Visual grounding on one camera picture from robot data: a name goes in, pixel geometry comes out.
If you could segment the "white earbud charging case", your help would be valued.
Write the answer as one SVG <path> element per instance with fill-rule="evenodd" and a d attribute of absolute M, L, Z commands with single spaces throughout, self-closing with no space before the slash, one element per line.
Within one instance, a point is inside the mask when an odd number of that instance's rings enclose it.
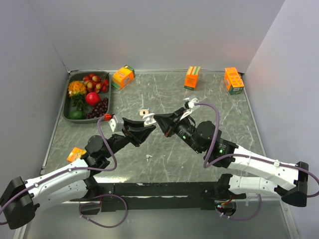
<path fill-rule="evenodd" d="M 144 126 L 154 125 L 157 123 L 157 121 L 154 119 L 154 115 L 154 113 L 149 113 L 142 117 Z"/>

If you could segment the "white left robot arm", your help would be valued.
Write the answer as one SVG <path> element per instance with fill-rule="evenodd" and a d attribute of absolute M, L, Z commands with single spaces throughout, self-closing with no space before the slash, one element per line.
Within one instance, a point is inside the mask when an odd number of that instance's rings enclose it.
<path fill-rule="evenodd" d="M 105 115 L 97 124 L 108 121 L 113 132 L 106 139 L 102 132 L 88 139 L 85 153 L 70 164 L 24 181 L 12 179 L 0 198 L 0 212 L 11 230 L 28 224 L 36 215 L 52 206 L 73 199 L 93 200 L 98 196 L 94 175 L 110 172 L 117 168 L 115 153 L 128 144 L 139 147 L 155 130 L 152 116 L 143 121 Z"/>

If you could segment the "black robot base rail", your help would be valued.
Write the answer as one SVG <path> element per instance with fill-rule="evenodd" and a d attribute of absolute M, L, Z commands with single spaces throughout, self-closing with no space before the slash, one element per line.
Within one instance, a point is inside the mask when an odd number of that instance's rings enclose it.
<path fill-rule="evenodd" d="M 93 202 L 94 196 L 112 194 L 102 198 L 102 212 L 123 210 L 123 198 L 129 210 L 201 209 L 214 210 L 215 203 L 229 199 L 246 199 L 245 194 L 234 195 L 222 189 L 217 182 L 164 182 L 164 183 L 99 183 L 87 196 L 73 199 Z"/>

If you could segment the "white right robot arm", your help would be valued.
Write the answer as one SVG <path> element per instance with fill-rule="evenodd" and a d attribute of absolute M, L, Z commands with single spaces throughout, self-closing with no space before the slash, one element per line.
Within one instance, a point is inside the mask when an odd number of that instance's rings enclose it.
<path fill-rule="evenodd" d="M 250 177 L 222 174 L 218 179 L 215 194 L 219 199 L 240 194 L 274 196 L 295 206 L 307 205 L 308 176 L 303 171 L 308 165 L 281 165 L 279 161 L 255 154 L 233 142 L 222 139 L 221 131 L 211 121 L 194 124 L 184 114 L 156 114 L 154 120 L 166 137 L 177 135 L 196 153 L 204 152 L 208 162 L 217 158 L 215 167 L 240 170 Z"/>

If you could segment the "beige earbud charging case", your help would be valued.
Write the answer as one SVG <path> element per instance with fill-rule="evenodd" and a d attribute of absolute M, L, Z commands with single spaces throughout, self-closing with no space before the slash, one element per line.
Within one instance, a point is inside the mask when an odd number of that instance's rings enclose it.
<path fill-rule="evenodd" d="M 149 112 L 148 109 L 142 109 L 142 110 L 139 111 L 139 115 L 140 115 L 141 117 L 143 117 L 143 116 L 145 116 L 145 115 L 148 115 L 149 113 L 150 113 L 150 112 Z"/>

